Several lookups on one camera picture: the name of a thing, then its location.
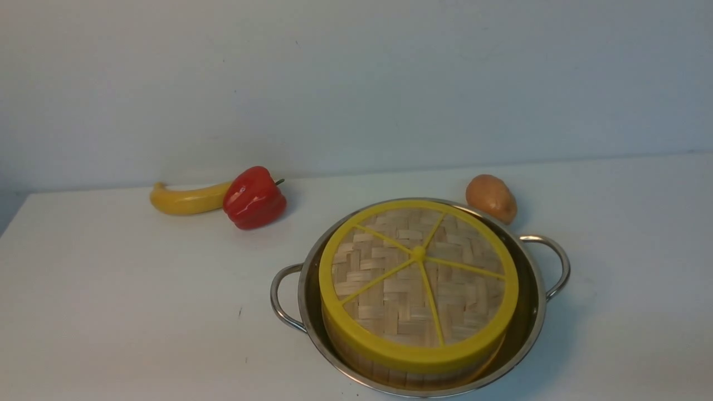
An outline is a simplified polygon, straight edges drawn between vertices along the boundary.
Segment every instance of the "yellow spoke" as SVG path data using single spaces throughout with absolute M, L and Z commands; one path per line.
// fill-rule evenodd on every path
M 372 234 L 374 237 L 377 237 L 377 238 L 379 238 L 379 239 L 385 240 L 387 243 L 390 243 L 390 244 L 392 244 L 393 246 L 397 247 L 398 249 L 400 249 L 400 250 L 402 250 L 402 251 L 408 253 L 409 255 L 411 255 L 411 250 L 410 250 L 410 249 L 408 249 L 407 247 L 405 247 L 405 246 L 403 246 L 402 244 L 400 244 L 397 240 L 394 240 L 393 238 L 389 238 L 389 237 L 385 236 L 384 234 L 380 233 L 379 231 L 372 230 L 371 228 L 367 228 L 367 227 L 364 227 L 364 226 L 359 225 L 359 224 L 356 224 L 356 225 L 354 226 L 354 228 L 356 228 L 357 230 L 362 230 L 362 231 L 364 231 L 364 232 L 366 232 L 366 233 Z
M 438 221 L 436 221 L 436 224 L 431 229 L 429 236 L 426 237 L 426 240 L 424 241 L 424 248 L 429 247 L 429 243 L 431 243 L 431 240 L 434 239 L 434 236 L 436 235 L 436 231 L 438 230 L 438 227 L 441 225 L 441 223 L 443 222 L 443 219 L 445 217 L 446 217 L 446 212 L 441 213 L 441 217 L 438 218 Z
M 356 291 L 355 293 L 353 293 L 353 294 L 351 294 L 350 296 L 348 296 L 348 297 L 346 297 L 345 299 L 343 299 L 343 300 L 341 301 L 341 302 L 342 302 L 342 305 L 348 303 L 350 300 L 355 299 L 356 297 L 359 296 L 359 294 L 362 294 L 364 291 L 370 289 L 371 287 L 374 287 L 374 286 L 375 286 L 376 284 L 378 284 L 379 282 L 381 282 L 381 281 L 383 281 L 383 280 L 386 280 L 390 275 L 396 274 L 396 273 L 398 273 L 399 271 L 401 271 L 401 270 L 403 270 L 403 269 L 409 267 L 413 262 L 414 262 L 413 259 L 408 259 L 406 262 L 403 262 L 401 265 L 398 265 L 398 266 L 396 266 L 395 268 L 393 268 L 393 269 L 387 271 L 386 273 L 380 275 L 379 277 L 373 279 L 372 281 L 369 282 L 369 284 L 367 284 L 367 285 L 365 285 L 364 287 L 358 289 L 358 291 Z
M 491 272 L 489 270 L 485 270 L 483 268 L 477 268 L 475 266 L 464 265 L 463 263 L 458 263 L 458 262 L 451 262 L 450 260 L 432 258 L 430 256 L 426 256 L 426 260 L 429 262 L 439 263 L 441 265 L 451 266 L 452 268 L 459 268 L 459 269 L 467 270 L 467 271 L 470 271 L 473 273 L 478 273 L 478 274 L 487 275 L 490 277 L 495 277 L 495 278 L 498 278 L 503 281 L 505 280 L 504 275 L 493 273 L 493 272 Z
M 438 318 L 438 308 L 436 307 L 436 299 L 434 298 L 434 292 L 431 289 L 431 282 L 429 281 L 429 274 L 426 272 L 426 266 L 424 263 L 419 261 L 419 270 L 421 271 L 421 277 L 424 280 L 424 285 L 426 286 L 426 293 L 429 295 L 429 305 L 431 306 L 431 314 L 434 317 L 434 325 L 436 325 L 436 334 L 438 335 L 438 342 L 441 343 L 441 347 L 446 345 L 446 341 L 443 339 L 443 329 L 441 328 L 441 319 Z

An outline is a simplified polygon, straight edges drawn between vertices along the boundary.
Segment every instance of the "plastic vegetable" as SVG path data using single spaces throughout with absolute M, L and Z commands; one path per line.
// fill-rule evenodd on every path
M 228 188 L 223 199 L 227 217 L 241 230 L 252 230 L 277 220 L 287 207 L 287 199 L 270 172 L 262 166 L 248 168 Z
M 169 215 L 193 215 L 222 207 L 230 182 L 191 191 L 172 191 L 164 183 L 156 183 L 149 195 L 156 210 Z
M 505 224 L 512 223 L 518 214 L 518 203 L 508 186 L 489 174 L 477 176 L 468 184 L 466 202 Z

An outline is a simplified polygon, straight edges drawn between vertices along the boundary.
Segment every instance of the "yellow rim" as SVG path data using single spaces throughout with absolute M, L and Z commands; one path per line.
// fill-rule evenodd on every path
M 425 258 L 425 260 L 431 260 L 444 265 L 450 265 L 454 268 L 461 268 L 475 273 L 480 273 L 482 275 L 496 277 L 504 281 L 505 294 L 503 296 L 503 302 L 500 309 L 490 323 L 473 337 L 456 344 L 444 345 L 441 326 L 438 322 L 438 312 L 436 310 L 433 295 L 430 294 L 431 286 L 429 285 L 428 278 L 424 277 L 425 270 L 423 263 L 419 261 L 419 257 L 414 257 L 414 252 L 422 252 L 422 250 L 417 250 L 417 248 L 421 247 L 409 250 L 402 244 L 397 243 L 394 239 L 385 237 L 381 234 L 378 234 L 380 238 L 392 242 L 394 245 L 398 244 L 397 248 L 400 248 L 402 251 L 408 253 L 411 256 L 411 258 L 409 258 L 409 262 L 384 273 L 381 277 L 371 281 L 356 294 L 352 294 L 344 300 L 340 300 L 337 297 L 337 293 L 334 290 L 334 283 L 332 282 L 332 261 L 334 259 L 334 254 L 337 252 L 337 248 L 339 247 L 339 244 L 344 236 L 354 228 L 374 234 L 374 231 L 361 227 L 359 223 L 372 215 L 398 208 L 424 208 L 438 210 L 443 213 L 441 219 L 446 214 L 454 215 L 478 230 L 478 232 L 493 246 L 496 254 L 501 259 L 503 264 L 503 275 L 498 275 L 475 266 L 453 263 L 447 260 L 435 259 L 428 256 L 420 257 L 420 259 Z M 436 229 L 440 226 L 440 223 L 441 221 L 439 220 L 439 222 L 434 226 L 434 229 L 431 231 L 431 234 L 428 236 L 426 241 L 424 241 L 422 248 L 426 248 L 428 246 L 429 241 L 433 238 Z M 371 286 L 381 282 L 384 278 L 387 278 L 396 273 L 398 270 L 413 265 L 414 263 L 419 266 L 422 278 L 425 280 L 424 282 L 427 289 L 426 292 L 429 295 L 429 304 L 431 306 L 431 312 L 433 313 L 438 338 L 441 341 L 441 347 L 411 347 L 385 340 L 375 334 L 372 334 L 368 330 L 364 329 L 359 323 L 354 321 L 343 306 L 344 303 L 349 302 L 349 300 L 353 299 L 359 293 L 364 292 Z M 511 318 L 513 317 L 515 305 L 518 300 L 518 279 L 517 272 L 515 270 L 515 263 L 500 238 L 498 238 L 498 236 L 490 230 L 490 228 L 472 215 L 469 215 L 452 206 L 427 200 L 395 200 L 393 202 L 382 203 L 363 210 L 347 220 L 337 229 L 324 248 L 322 259 L 320 260 L 319 286 L 321 288 L 322 302 L 324 303 L 326 314 L 328 314 L 330 320 L 333 322 L 334 329 L 337 334 L 343 338 L 347 344 L 363 354 L 365 357 L 382 365 L 392 369 L 417 373 L 442 373 L 461 369 L 471 365 L 474 361 L 477 361 L 480 358 L 486 357 L 488 353 L 493 352 L 495 348 L 498 347 L 498 344 L 501 341 Z

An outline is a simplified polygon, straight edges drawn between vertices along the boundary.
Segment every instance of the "brown potato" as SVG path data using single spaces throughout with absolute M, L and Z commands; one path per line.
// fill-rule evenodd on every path
M 518 214 L 518 203 L 508 186 L 489 174 L 479 175 L 468 184 L 466 202 L 505 224 L 512 223 Z

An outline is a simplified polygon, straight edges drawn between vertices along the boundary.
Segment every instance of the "pot handle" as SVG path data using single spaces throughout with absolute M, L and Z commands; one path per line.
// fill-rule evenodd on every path
M 554 250 L 557 256 L 560 257 L 560 261 L 562 262 L 562 276 L 557 284 L 555 284 L 555 286 L 552 287 L 545 295 L 546 300 L 552 299 L 555 295 L 560 293 L 560 290 L 562 290 L 562 288 L 567 284 L 567 281 L 570 279 L 570 259 L 567 257 L 567 253 L 565 253 L 565 250 L 562 249 L 560 244 L 556 243 L 552 238 L 547 238 L 544 235 L 523 235 L 520 237 L 520 240 L 524 243 L 541 243 L 546 245 L 551 250 Z
M 277 318 L 280 319 L 284 324 L 290 326 L 295 330 L 299 330 L 303 333 L 306 333 L 307 329 L 304 328 L 304 324 L 299 320 L 293 318 L 292 316 L 288 315 L 282 309 L 282 306 L 279 304 L 279 299 L 277 298 L 277 289 L 279 288 L 279 284 L 282 282 L 282 280 L 288 275 L 297 273 L 300 270 L 302 270 L 301 263 L 299 265 L 287 266 L 286 268 L 277 272 L 275 278 L 272 279 L 272 285 L 270 286 L 270 305 L 272 305 L 272 311 L 275 312 Z

